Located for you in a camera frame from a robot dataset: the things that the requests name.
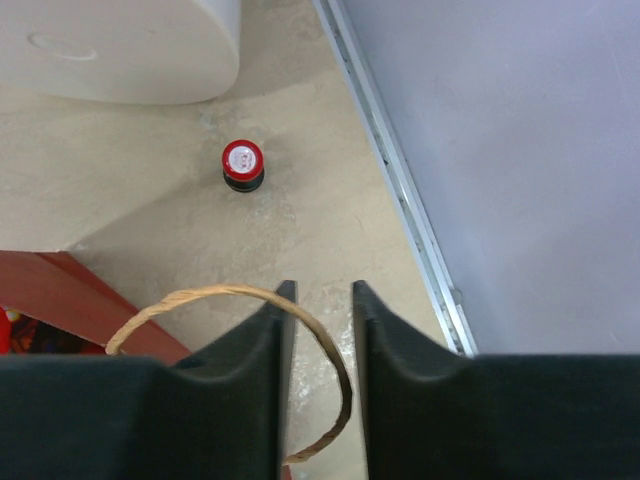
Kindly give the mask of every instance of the metal track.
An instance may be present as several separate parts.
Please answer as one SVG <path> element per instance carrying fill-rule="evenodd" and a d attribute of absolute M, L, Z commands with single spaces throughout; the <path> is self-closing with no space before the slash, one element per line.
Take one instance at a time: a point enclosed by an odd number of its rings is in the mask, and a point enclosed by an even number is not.
<path fill-rule="evenodd" d="M 380 100 L 373 76 L 340 0 L 313 0 L 331 46 L 356 100 L 369 141 L 387 186 L 393 192 L 411 249 L 449 348 L 474 355 L 475 342 L 444 264 L 431 223 L 418 195 L 406 159 Z"/>

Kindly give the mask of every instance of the gray panel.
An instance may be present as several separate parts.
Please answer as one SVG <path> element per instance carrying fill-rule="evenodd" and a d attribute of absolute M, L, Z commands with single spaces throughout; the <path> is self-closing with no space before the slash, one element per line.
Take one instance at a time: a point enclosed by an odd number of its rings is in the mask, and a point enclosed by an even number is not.
<path fill-rule="evenodd" d="M 640 2 L 344 3 L 479 351 L 640 351 Z"/>

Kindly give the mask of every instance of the round sticker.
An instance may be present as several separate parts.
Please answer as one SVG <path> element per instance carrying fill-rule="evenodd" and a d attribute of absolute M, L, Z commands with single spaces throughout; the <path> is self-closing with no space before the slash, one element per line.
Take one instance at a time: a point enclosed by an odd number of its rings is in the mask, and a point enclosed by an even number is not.
<path fill-rule="evenodd" d="M 237 146 L 229 152 L 229 166 L 237 173 L 249 173 L 256 163 L 256 154 L 249 147 Z"/>

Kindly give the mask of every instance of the red bottle cap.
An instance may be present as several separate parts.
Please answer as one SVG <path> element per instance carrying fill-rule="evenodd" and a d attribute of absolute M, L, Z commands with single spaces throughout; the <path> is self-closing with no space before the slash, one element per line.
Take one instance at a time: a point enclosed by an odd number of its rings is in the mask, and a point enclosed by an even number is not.
<path fill-rule="evenodd" d="M 264 169 L 262 152 L 249 140 L 236 140 L 222 152 L 222 168 L 231 179 L 249 182 Z"/>

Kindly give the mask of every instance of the floor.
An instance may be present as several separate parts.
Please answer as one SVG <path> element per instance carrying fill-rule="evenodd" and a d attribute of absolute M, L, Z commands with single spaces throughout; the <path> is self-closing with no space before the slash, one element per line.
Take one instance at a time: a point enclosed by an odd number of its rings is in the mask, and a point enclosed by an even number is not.
<path fill-rule="evenodd" d="M 242 68 L 223 97 L 180 107 L 65 100 L 0 86 L 0 248 L 65 250 L 142 307 L 216 282 L 275 287 L 327 326 L 353 369 L 350 282 L 444 342 L 397 213 L 310 0 L 246 0 Z M 243 137 L 265 152 L 252 194 L 222 181 Z M 216 298 L 159 318 L 198 348 L 257 302 Z M 331 367 L 299 330 L 288 447 L 334 420 Z M 296 479 L 365 478 L 358 413 Z"/>

